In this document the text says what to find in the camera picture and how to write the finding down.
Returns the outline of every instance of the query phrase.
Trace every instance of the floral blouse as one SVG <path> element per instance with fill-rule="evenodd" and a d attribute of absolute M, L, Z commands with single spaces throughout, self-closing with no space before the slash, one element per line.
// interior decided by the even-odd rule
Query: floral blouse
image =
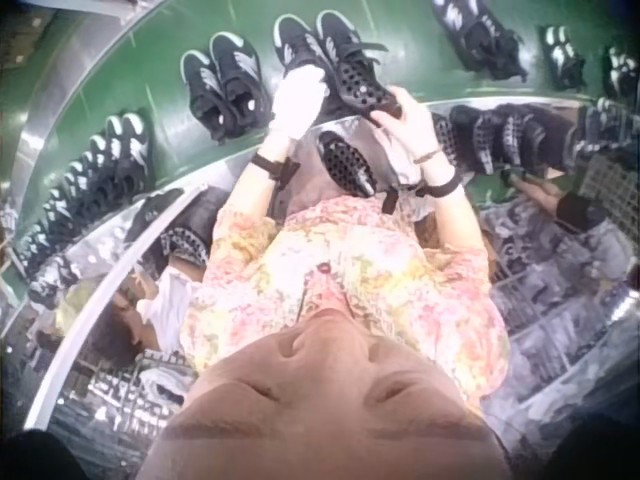
<path fill-rule="evenodd" d="M 380 196 L 339 197 L 287 218 L 218 214 L 202 285 L 182 330 L 184 351 L 203 371 L 249 343 L 342 299 L 373 333 L 437 362 L 468 403 L 502 382 L 509 344 L 488 296 L 484 249 L 422 250 L 411 202 L 392 215 Z"/>

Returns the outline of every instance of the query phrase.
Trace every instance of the wrist strap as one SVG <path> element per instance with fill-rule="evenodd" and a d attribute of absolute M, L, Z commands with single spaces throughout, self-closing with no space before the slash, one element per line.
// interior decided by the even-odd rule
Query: wrist strap
<path fill-rule="evenodd" d="M 438 147 L 433 152 L 427 153 L 426 155 L 423 155 L 420 158 L 414 160 L 413 164 L 414 165 L 420 165 L 421 163 L 424 163 L 424 162 L 427 162 L 427 161 L 431 160 L 433 157 L 435 157 L 437 154 L 439 154 L 441 152 L 442 152 L 442 147 Z"/>
<path fill-rule="evenodd" d="M 251 163 L 269 172 L 269 178 L 276 182 L 278 190 L 283 190 L 300 168 L 300 164 L 292 161 L 289 157 L 280 163 L 267 160 L 257 153 L 251 159 Z"/>
<path fill-rule="evenodd" d="M 444 185 L 439 185 L 437 187 L 432 187 L 431 185 L 423 185 L 418 190 L 416 190 L 416 195 L 418 197 L 424 197 L 425 195 L 429 195 L 433 198 L 442 198 L 446 197 L 450 193 L 452 193 L 458 186 L 462 183 L 462 177 L 458 173 L 458 170 L 455 171 L 451 180 L 449 180 Z"/>

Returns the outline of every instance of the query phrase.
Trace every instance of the woman's left hand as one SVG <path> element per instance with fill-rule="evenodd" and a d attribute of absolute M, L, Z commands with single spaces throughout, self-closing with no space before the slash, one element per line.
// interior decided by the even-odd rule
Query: woman's left hand
<path fill-rule="evenodd" d="M 305 65 L 296 68 L 282 80 L 273 98 L 272 132 L 281 132 L 300 140 L 320 114 L 327 93 L 325 72 Z"/>

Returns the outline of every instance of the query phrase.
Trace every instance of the black strap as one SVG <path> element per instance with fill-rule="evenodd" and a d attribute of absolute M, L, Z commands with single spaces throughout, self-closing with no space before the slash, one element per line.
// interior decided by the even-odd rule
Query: black strap
<path fill-rule="evenodd" d="M 267 160 L 257 153 L 251 159 L 251 163 L 269 172 L 269 178 L 277 183 L 278 190 L 283 190 L 300 168 L 300 164 L 292 161 L 289 157 L 280 163 Z"/>
<path fill-rule="evenodd" d="M 458 173 L 458 170 L 455 171 L 451 180 L 449 180 L 444 185 L 439 185 L 437 187 L 432 187 L 431 185 L 423 185 L 418 190 L 416 190 L 416 196 L 424 197 L 425 195 L 429 195 L 433 198 L 442 198 L 446 197 L 450 193 L 452 193 L 458 186 L 462 183 L 462 178 Z"/>
<path fill-rule="evenodd" d="M 387 190 L 387 196 L 382 202 L 382 213 L 386 215 L 393 215 L 396 211 L 396 205 L 398 204 L 398 191 L 391 187 Z"/>

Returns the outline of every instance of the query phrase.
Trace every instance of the woman's hand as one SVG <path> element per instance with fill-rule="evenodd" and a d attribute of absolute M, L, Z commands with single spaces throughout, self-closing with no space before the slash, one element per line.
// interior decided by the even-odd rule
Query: woman's hand
<path fill-rule="evenodd" d="M 158 296 L 159 290 L 156 282 L 144 271 L 135 272 L 132 275 L 135 285 L 144 292 L 145 298 L 153 300 Z"/>
<path fill-rule="evenodd" d="M 371 112 L 371 117 L 400 141 L 412 160 L 438 152 L 440 143 L 433 127 L 431 112 L 404 88 L 389 87 L 389 90 L 402 107 L 402 117 L 398 120 L 381 111 Z M 443 153 L 435 155 L 420 167 L 427 183 L 433 186 L 444 185 L 455 172 Z"/>
<path fill-rule="evenodd" d="M 402 118 L 393 118 L 386 112 L 371 112 L 371 117 L 395 136 L 418 159 L 440 148 L 433 128 L 431 113 L 419 104 L 409 92 L 400 87 L 389 87 L 402 107 Z"/>
<path fill-rule="evenodd" d="M 327 92 L 325 72 L 313 65 L 291 71 L 280 83 L 273 98 L 272 133 L 300 140 L 320 114 Z"/>

